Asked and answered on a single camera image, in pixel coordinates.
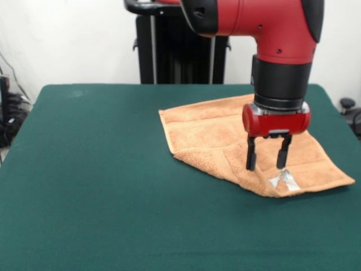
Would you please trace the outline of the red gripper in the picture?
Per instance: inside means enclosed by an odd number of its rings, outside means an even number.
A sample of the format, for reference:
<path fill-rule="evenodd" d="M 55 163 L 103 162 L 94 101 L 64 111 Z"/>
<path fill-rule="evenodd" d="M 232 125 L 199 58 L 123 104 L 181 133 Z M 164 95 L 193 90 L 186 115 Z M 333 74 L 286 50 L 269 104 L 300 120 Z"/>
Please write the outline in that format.
<path fill-rule="evenodd" d="M 249 103 L 243 107 L 242 119 L 244 129 L 248 133 L 246 169 L 254 171 L 256 168 L 256 137 L 286 134 L 283 136 L 276 163 L 277 169 L 283 169 L 286 166 L 292 135 L 301 134 L 307 130 L 311 121 L 311 111 L 306 102 L 296 111 L 266 110 L 254 103 Z"/>

